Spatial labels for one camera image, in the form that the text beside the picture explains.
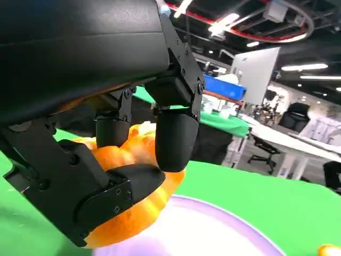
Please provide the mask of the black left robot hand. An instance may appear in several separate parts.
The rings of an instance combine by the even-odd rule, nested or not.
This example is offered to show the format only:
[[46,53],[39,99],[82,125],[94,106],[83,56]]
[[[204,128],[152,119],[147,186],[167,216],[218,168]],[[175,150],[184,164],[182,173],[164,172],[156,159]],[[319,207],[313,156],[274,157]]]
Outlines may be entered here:
[[[133,89],[157,104],[157,165],[105,171],[83,143],[54,139],[54,116],[83,102],[96,144],[127,140]],[[204,76],[156,1],[1,1],[1,152],[14,187],[78,247],[187,166]]]

